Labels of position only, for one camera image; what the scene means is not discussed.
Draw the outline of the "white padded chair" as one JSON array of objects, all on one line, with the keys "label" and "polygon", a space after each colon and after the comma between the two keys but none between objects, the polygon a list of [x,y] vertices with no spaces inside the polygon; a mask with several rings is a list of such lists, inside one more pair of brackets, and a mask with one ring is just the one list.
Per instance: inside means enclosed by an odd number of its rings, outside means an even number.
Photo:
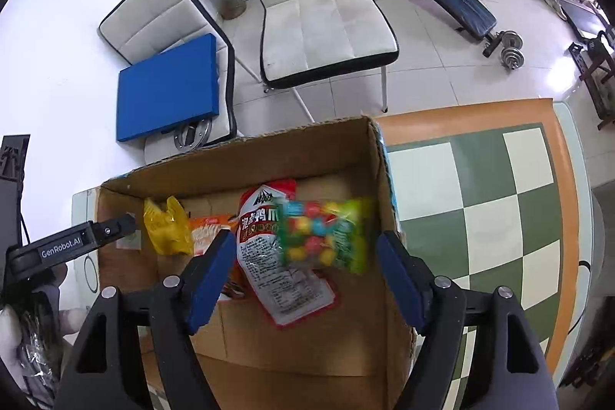
[{"label": "white padded chair", "polygon": [[270,90],[378,69],[397,61],[396,35],[374,0],[259,0],[259,76]]}]

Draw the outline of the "orange panda snack packet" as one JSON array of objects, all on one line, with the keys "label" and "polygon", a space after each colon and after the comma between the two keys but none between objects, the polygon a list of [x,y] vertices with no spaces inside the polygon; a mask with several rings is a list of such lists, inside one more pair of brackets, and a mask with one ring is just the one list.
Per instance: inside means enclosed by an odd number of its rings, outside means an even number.
[{"label": "orange panda snack packet", "polygon": [[[238,217],[235,214],[219,216],[191,217],[189,225],[193,241],[193,255],[203,255],[213,243],[221,230],[228,230],[236,235]],[[233,260],[226,282],[221,292],[223,300],[239,301],[246,297],[246,285],[243,272],[237,259]]]}]

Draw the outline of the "blue cushion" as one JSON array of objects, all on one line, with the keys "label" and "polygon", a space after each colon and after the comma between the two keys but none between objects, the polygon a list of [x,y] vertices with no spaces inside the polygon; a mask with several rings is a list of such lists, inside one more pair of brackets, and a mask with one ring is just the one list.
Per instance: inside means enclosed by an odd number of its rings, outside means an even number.
[{"label": "blue cushion", "polygon": [[122,70],[116,140],[219,115],[217,41],[205,34]]}]

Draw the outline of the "dark wooden stool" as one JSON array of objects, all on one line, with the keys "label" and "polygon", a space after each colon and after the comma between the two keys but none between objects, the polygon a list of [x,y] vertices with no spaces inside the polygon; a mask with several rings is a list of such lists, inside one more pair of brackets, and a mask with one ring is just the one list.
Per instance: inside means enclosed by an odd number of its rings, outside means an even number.
[{"label": "dark wooden stool", "polygon": [[598,131],[614,124],[614,54],[606,41],[610,41],[608,34],[600,30],[586,44],[572,43],[568,48],[599,119]]}]

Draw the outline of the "checkered table mat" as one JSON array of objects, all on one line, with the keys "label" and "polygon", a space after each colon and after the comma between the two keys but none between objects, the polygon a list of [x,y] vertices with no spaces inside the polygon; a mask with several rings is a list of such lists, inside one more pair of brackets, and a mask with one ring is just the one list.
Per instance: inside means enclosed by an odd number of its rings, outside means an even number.
[{"label": "checkered table mat", "polygon": [[591,244],[570,114],[532,99],[403,113],[378,126],[407,251],[463,289],[504,286],[559,380]]}]

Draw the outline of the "white chair with blue cushion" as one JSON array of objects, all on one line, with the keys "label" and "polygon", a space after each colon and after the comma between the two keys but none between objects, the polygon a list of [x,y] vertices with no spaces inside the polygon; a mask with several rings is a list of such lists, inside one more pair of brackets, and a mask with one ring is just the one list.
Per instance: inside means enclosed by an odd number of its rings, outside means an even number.
[{"label": "white chair with blue cushion", "polygon": [[217,41],[221,112],[212,120],[202,146],[220,144],[239,135],[233,111],[239,59],[230,39],[200,0],[122,0],[101,21],[98,33],[130,65],[212,34]]}]

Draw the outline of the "chrome dumbbell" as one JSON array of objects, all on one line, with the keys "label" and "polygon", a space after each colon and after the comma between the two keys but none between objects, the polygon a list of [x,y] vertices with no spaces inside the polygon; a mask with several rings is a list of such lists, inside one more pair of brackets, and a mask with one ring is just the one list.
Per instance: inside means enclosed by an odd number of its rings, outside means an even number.
[{"label": "chrome dumbbell", "polygon": [[489,34],[487,41],[483,57],[489,58],[497,48],[501,48],[499,59],[507,70],[515,71],[524,65],[523,39],[516,31],[505,30],[495,35]]}]

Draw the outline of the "red white duck feet packet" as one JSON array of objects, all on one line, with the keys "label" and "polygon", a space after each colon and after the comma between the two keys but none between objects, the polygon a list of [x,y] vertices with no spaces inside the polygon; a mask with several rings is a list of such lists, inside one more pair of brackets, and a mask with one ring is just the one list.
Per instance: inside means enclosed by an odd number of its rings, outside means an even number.
[{"label": "red white duck feet packet", "polygon": [[327,279],[284,263],[276,235],[276,204],[293,200],[296,187],[293,179],[269,181],[246,191],[240,201],[237,261],[255,296],[280,328],[334,307],[337,301]]}]

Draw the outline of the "green colourful candy bag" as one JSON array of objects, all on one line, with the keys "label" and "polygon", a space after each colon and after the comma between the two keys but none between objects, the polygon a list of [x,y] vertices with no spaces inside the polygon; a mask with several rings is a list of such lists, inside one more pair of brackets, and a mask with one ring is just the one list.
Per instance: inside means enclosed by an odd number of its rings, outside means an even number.
[{"label": "green colourful candy bag", "polygon": [[275,201],[278,254],[286,266],[335,267],[360,275],[371,250],[372,204],[363,198],[342,201]]}]

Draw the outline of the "cardboard box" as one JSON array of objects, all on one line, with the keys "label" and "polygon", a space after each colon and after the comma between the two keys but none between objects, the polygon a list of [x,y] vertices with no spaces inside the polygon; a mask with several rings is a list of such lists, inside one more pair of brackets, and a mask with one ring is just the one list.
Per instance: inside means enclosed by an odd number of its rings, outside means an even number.
[{"label": "cardboard box", "polygon": [[[302,201],[361,199],[371,239],[396,226],[375,122],[366,116],[289,129],[179,155],[105,181],[98,219],[175,197],[192,216],[239,212],[249,191],[291,179]],[[410,369],[414,336],[375,260],[361,274],[321,272],[331,306],[275,325],[251,287],[219,302],[193,346],[223,409],[390,409]]]}]

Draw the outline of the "yellow snack packet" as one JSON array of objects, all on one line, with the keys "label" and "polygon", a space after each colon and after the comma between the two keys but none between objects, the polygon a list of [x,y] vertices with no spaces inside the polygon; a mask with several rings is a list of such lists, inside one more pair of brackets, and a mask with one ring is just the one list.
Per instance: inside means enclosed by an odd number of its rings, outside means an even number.
[{"label": "yellow snack packet", "polygon": [[151,199],[146,199],[143,221],[157,255],[193,255],[189,218],[176,197],[168,197],[165,210]]}]

